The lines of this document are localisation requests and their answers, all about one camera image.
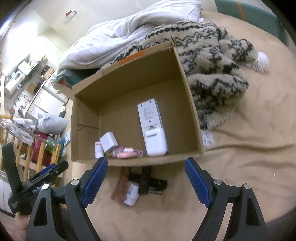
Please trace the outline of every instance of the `patterned blanket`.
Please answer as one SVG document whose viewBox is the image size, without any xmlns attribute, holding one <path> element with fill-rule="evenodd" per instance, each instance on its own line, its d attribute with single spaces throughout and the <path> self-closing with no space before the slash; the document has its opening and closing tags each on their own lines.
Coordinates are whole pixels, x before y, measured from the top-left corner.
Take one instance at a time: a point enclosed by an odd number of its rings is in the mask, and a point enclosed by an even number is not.
<svg viewBox="0 0 296 241">
<path fill-rule="evenodd" d="M 160 25 L 145 39 L 131 43 L 111 64 L 173 39 L 187 76 L 201 129 L 211 130 L 228 120 L 248 88 L 238 64 L 264 73 L 268 59 L 246 39 L 237 40 L 213 22 L 179 21 Z"/>
</svg>

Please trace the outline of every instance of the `bed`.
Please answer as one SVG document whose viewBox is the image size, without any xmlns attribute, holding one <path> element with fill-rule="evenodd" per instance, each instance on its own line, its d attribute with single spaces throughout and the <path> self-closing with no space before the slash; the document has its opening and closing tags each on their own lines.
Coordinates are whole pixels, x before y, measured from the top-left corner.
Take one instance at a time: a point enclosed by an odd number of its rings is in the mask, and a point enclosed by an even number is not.
<svg viewBox="0 0 296 241">
<path fill-rule="evenodd" d="M 269 240 L 288 240 L 296 225 L 295 55 L 276 37 L 242 20 L 203 11 L 205 21 L 225 26 L 267 54 L 269 73 L 242 67 L 249 88 L 230 120 L 213 130 L 215 144 L 196 160 L 213 178 L 228 185 L 249 183 L 260 204 Z M 72 178 L 91 167 L 73 163 Z M 120 168 L 110 167 L 87 213 L 102 240 L 192 240 L 207 209 L 187 179 L 184 163 L 154 166 L 152 176 L 166 179 L 162 195 L 142 195 L 134 207 L 112 201 Z M 222 241 L 228 205 L 217 240 Z"/>
</svg>

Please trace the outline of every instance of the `white tassel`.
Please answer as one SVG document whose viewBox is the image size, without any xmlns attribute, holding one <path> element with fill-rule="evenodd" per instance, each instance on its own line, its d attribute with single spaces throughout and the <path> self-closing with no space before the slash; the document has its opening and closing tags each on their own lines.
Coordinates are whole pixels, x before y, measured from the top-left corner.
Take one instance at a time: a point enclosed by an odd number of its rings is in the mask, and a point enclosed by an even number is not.
<svg viewBox="0 0 296 241">
<path fill-rule="evenodd" d="M 202 141 L 205 147 L 209 147 L 211 144 L 215 144 L 214 134 L 211 131 L 202 131 Z"/>
<path fill-rule="evenodd" d="M 265 53 L 258 52 L 258 57 L 255 59 L 251 67 L 260 73 L 268 71 L 269 61 Z"/>
</svg>

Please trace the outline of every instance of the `white quilt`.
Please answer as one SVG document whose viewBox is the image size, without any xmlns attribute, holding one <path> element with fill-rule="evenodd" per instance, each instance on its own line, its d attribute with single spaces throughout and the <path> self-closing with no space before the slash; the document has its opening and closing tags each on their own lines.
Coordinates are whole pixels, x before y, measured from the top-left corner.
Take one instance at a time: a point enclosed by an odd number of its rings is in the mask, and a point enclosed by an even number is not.
<svg viewBox="0 0 296 241">
<path fill-rule="evenodd" d="M 200 5 L 195 0 L 163 0 L 134 15 L 94 25 L 67 51 L 58 73 L 65 68 L 100 68 L 158 25 L 180 20 L 198 22 Z"/>
</svg>

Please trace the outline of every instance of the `blue textured pad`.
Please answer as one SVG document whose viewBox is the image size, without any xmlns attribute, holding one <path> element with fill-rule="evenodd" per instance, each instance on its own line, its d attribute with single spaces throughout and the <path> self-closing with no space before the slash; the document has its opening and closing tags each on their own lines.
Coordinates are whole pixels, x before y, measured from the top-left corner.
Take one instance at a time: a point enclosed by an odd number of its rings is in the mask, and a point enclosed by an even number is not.
<svg viewBox="0 0 296 241">
<path fill-rule="evenodd" d="M 50 164 L 48 167 L 44 168 L 43 170 L 41 170 L 40 172 L 38 172 L 38 175 L 41 176 L 43 175 L 44 173 L 47 173 L 51 168 L 55 167 L 56 164 L 53 163 L 53 164 Z"/>
<path fill-rule="evenodd" d="M 185 172 L 200 203 L 206 208 L 210 207 L 212 202 L 209 198 L 209 189 L 189 159 L 185 161 Z"/>
<path fill-rule="evenodd" d="M 104 158 L 98 168 L 94 171 L 93 175 L 90 177 L 89 181 L 85 185 L 83 191 L 83 200 L 81 205 L 87 208 L 87 205 L 92 204 L 96 195 L 101 187 L 101 184 L 107 174 L 108 161 Z"/>
</svg>

